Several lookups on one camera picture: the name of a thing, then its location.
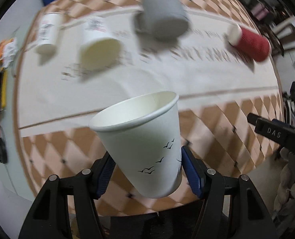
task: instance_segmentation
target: white cup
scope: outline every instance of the white cup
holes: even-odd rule
[[[140,194],[162,198],[180,185],[178,95],[163,91],[108,107],[90,121],[113,160]]]
[[[51,54],[56,51],[62,21],[63,15],[59,12],[51,12],[43,16],[39,25],[37,53]]]
[[[99,70],[110,66],[118,57],[121,42],[113,37],[102,17],[90,17],[82,25],[81,67]]]

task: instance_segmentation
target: red cup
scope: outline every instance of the red cup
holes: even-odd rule
[[[237,24],[229,27],[227,40],[236,49],[249,55],[256,62],[263,62],[271,52],[268,39]]]

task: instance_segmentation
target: cup rim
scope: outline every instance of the cup rim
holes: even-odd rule
[[[44,15],[48,15],[48,14],[54,14],[54,13],[57,13],[57,14],[61,14],[61,15],[62,15],[62,13],[61,13],[61,12],[48,12],[48,13],[45,13]]]
[[[119,41],[118,39],[114,38],[113,36],[104,36],[104,37],[95,37],[87,42],[84,42],[83,44],[80,45],[80,55],[84,55],[88,50],[89,48],[92,46],[92,45],[95,45],[97,44],[98,42],[102,42],[102,41],[107,41],[107,40],[110,40],[110,41],[115,41],[116,43],[118,43],[119,45],[119,49],[121,49],[121,41]]]
[[[140,97],[144,97],[144,96],[150,96],[150,95],[154,95],[154,94],[157,94],[157,93],[173,93],[175,95],[175,97],[168,103],[166,104],[165,106],[147,114],[147,115],[144,115],[144,116],[141,116],[139,118],[136,118],[136,119],[133,119],[133,120],[130,120],[130,121],[127,121],[127,122],[123,122],[123,123],[120,123],[120,124],[115,124],[115,125],[109,125],[109,126],[95,126],[95,125],[92,125],[93,123],[93,119],[95,119],[95,117],[97,117],[100,113],[106,111],[107,109],[110,109],[112,107],[117,107],[118,105],[120,104],[123,104],[123,103],[127,103],[128,101],[130,100],[135,100],[137,98],[140,98]],[[96,132],[111,132],[111,131],[118,131],[118,130],[122,130],[122,129],[127,129],[127,128],[133,128],[133,127],[137,127],[137,126],[140,126],[146,122],[149,122],[157,117],[159,117],[160,115],[163,115],[164,113],[168,112],[171,108],[173,108],[173,106],[177,103],[179,99],[179,95],[175,92],[172,92],[172,91],[160,91],[160,92],[153,92],[153,93],[148,93],[148,94],[143,94],[143,95],[140,95],[140,96],[136,96],[134,98],[130,98],[130,99],[127,99],[125,101],[121,101],[119,103],[116,103],[110,107],[107,107],[106,109],[100,111],[98,114],[96,114],[91,120],[90,120],[90,123],[89,123],[89,127],[90,129],[92,129],[93,131],[96,131]]]
[[[232,46],[236,46],[242,37],[242,30],[239,24],[232,24],[227,30],[227,40]]]

